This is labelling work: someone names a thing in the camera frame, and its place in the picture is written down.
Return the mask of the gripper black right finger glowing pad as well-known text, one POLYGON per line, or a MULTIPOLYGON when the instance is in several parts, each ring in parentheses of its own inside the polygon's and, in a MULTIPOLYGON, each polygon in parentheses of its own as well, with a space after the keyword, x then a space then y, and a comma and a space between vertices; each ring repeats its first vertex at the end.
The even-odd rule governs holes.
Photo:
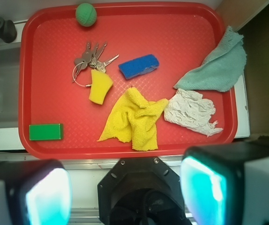
POLYGON ((190 147, 180 186, 199 225, 269 225, 269 142, 190 147))

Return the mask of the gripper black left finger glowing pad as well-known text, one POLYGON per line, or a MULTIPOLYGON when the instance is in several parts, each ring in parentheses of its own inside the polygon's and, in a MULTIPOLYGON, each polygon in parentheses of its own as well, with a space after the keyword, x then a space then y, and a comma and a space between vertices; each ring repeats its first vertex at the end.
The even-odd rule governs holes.
POLYGON ((66 225, 68 171, 58 160, 0 161, 0 225, 66 225))

